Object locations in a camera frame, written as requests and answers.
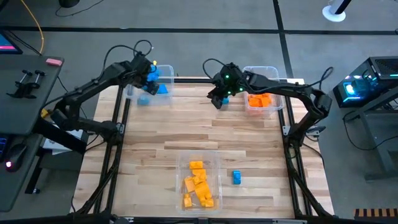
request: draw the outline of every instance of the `blue light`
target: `blue light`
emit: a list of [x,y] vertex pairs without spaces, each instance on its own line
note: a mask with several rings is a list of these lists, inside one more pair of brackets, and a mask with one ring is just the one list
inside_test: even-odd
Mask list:
[[353,88],[353,86],[351,84],[346,85],[345,87],[346,87],[346,90],[347,90],[348,94],[350,94],[350,95],[355,94],[355,90],[354,90],[354,88]]
[[346,102],[347,100],[358,100],[361,99],[359,96],[352,96],[352,97],[347,97],[343,100],[343,103]]

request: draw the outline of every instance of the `white stand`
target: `white stand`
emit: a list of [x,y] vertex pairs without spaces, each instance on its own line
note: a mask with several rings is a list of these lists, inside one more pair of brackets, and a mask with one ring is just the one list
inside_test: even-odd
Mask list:
[[324,7],[322,10],[323,16],[332,22],[341,22],[346,19],[346,13],[334,14],[330,11],[331,6]]

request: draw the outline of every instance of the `computer mouse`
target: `computer mouse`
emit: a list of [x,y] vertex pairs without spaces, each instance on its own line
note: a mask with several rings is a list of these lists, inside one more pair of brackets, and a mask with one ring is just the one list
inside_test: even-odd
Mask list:
[[10,148],[6,160],[4,161],[8,172],[15,172],[21,167],[26,150],[27,146],[22,143],[16,144]]

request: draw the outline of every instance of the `black desk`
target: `black desk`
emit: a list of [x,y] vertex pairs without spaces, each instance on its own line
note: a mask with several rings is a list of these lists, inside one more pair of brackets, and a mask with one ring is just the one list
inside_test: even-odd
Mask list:
[[[51,58],[63,61],[62,58]],[[85,151],[86,142],[56,128],[39,116],[40,109],[47,101],[61,69],[61,67],[47,65],[45,63],[47,59],[48,57],[35,55],[0,55],[0,133],[15,136],[12,139],[11,147],[22,142],[26,137],[28,145],[22,166],[18,171],[7,172],[5,164],[0,163],[0,212],[11,210],[35,156],[39,156],[39,161],[34,168],[25,191],[27,194],[32,193],[41,171],[39,165],[43,158],[44,150],[41,148],[40,143],[43,137],[82,154]],[[22,78],[23,69],[33,73],[35,70],[41,70],[46,73],[45,77],[40,78],[40,88],[32,92],[37,97],[36,99],[12,98],[6,95],[6,93],[15,92],[17,87],[14,82]],[[32,82],[34,80],[35,74],[30,78]]]

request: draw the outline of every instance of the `pink eraser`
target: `pink eraser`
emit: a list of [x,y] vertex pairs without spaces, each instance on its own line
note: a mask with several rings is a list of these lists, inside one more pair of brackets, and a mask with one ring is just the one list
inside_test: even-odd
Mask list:
[[49,65],[56,65],[56,66],[62,65],[62,61],[56,60],[56,59],[51,59],[51,58],[48,58],[45,62]]

